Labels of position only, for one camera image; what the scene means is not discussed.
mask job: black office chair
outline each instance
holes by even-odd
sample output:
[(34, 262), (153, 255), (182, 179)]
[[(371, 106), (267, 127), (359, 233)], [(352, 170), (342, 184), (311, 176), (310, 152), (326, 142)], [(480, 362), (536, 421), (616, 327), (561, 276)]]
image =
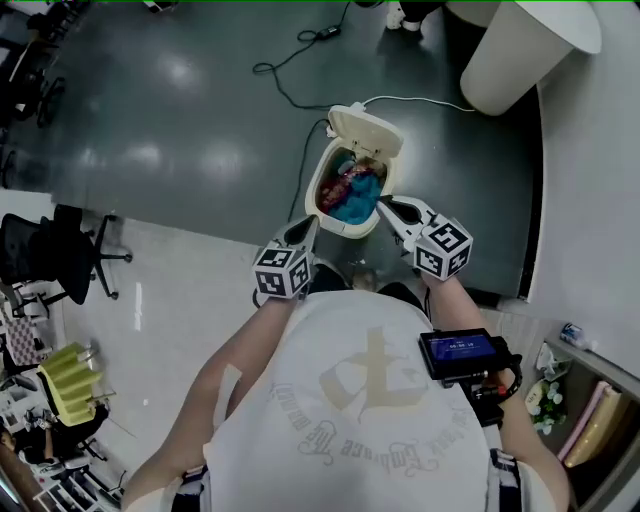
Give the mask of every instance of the black office chair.
[(113, 215), (104, 217), (93, 243), (93, 233), (80, 230), (82, 210), (78, 208), (60, 205), (53, 221), (42, 217), (40, 224), (17, 215), (5, 215), (0, 227), (0, 280), (8, 285), (57, 280), (64, 292), (46, 299), (48, 304), (66, 296), (76, 304), (83, 304), (95, 270), (107, 296), (116, 300), (118, 292), (109, 290), (102, 261), (131, 263), (133, 255), (100, 252), (107, 224), (115, 219)]

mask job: black power cable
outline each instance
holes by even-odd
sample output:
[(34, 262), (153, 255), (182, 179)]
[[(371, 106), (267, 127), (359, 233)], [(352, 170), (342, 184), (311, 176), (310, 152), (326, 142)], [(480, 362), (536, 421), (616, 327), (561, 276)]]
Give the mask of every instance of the black power cable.
[(297, 36), (297, 39), (301, 43), (307, 43), (306, 46), (303, 46), (299, 50), (296, 50), (295, 52), (293, 52), (291, 55), (289, 55), (286, 59), (284, 59), (279, 64), (272, 64), (270, 62), (258, 62), (252, 68), (253, 74), (254, 75), (265, 75), (267, 73), (272, 73), (273, 74), (273, 78), (276, 81), (276, 88), (278, 89), (278, 92), (280, 94), (282, 94), (287, 99), (287, 101), (291, 104), (292, 107), (299, 108), (301, 110), (320, 110), (320, 111), (329, 110), (334, 104), (331, 104), (331, 105), (301, 105), (299, 103), (296, 103), (291, 98), (291, 96), (289, 96), (289, 94), (282, 87), (282, 84), (280, 83), (280, 78), (278, 77), (278, 70), (280, 68), (282, 68), (284, 65), (288, 64), (289, 62), (291, 62), (291, 60), (294, 57), (296, 57), (296, 56), (300, 55), (301, 53), (307, 51), (309, 48), (311, 48), (318, 41), (326, 41), (328, 39), (331, 39), (331, 38), (333, 38), (335, 36), (340, 35), (340, 32), (342, 32), (342, 28), (341, 28), (342, 27), (342, 23), (344, 22), (344, 18), (345, 18), (346, 14), (347, 14), (347, 9), (349, 8), (350, 4), (351, 4), (350, 2), (347, 2), (347, 5), (345, 6), (344, 11), (342, 11), (342, 17), (340, 18), (340, 21), (338, 22), (337, 25), (331, 25), (330, 27), (327, 27), (327, 28), (324, 28), (322, 30), (319, 30), (318, 32), (316, 32), (314, 30), (303, 30), (302, 32), (299, 32), (298, 36)]

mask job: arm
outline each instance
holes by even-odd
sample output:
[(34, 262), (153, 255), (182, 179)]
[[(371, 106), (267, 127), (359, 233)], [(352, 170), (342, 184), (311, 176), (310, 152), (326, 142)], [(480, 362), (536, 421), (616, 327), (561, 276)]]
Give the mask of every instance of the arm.
[(166, 487), (185, 471), (205, 463), (202, 446), (213, 436), (213, 411), (224, 369), (232, 364), (242, 372), (231, 395), (228, 416), (271, 360), (295, 304), (295, 300), (269, 299), (209, 358), (191, 385), (167, 439), (129, 481), (123, 510), (138, 498)]
[[(423, 279), (431, 288), (430, 300), (439, 327), (447, 330), (484, 328), (491, 333), (480, 310), (455, 277), (441, 282), (423, 274)], [(511, 386), (514, 379), (509, 370), (496, 377), (506, 387)], [(500, 406), (504, 411), (500, 429), (504, 451), (535, 469), (551, 492), (558, 512), (566, 511), (569, 507), (567, 475), (533, 428), (524, 401), (516, 393)]]
[(44, 431), (44, 458), (46, 460), (53, 459), (53, 440), (51, 439), (51, 429)]

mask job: gray floor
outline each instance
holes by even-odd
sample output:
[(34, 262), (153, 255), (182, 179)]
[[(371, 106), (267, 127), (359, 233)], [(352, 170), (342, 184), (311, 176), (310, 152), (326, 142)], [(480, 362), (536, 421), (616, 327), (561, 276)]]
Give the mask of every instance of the gray floor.
[[(300, 30), (335, 23), (342, 8), (185, 3), (152, 15), (140, 3), (94, 4), (52, 67), (51, 76), (68, 81), (53, 125), (12, 132), (23, 182), (50, 188), (61, 203), (266, 242), (286, 222), (304, 138), (323, 113), (293, 109), (270, 76), (251, 68), (279, 62), (299, 48)], [(390, 94), (463, 105), (458, 80), (477, 29), (438, 10), (415, 37), (385, 31), (384, 14), (352, 5), (339, 38), (282, 70), (292, 96), (350, 104)], [(389, 101), (368, 111), (404, 132), (395, 192), (455, 216), (475, 237), (465, 284), (516, 295), (541, 173), (535, 94), (500, 118)], [(309, 147), (299, 214), (327, 144), (319, 133)], [(383, 278), (407, 271), (382, 226), (359, 242), (323, 233), (319, 251), (343, 267), (365, 259)]]

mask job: white pedestal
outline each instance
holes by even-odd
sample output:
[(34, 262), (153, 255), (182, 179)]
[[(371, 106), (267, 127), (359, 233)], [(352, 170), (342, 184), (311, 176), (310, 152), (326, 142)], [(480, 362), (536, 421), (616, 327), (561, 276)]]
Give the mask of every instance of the white pedestal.
[(478, 111), (506, 112), (572, 49), (599, 53), (600, 25), (586, 2), (502, 2), (460, 88)]

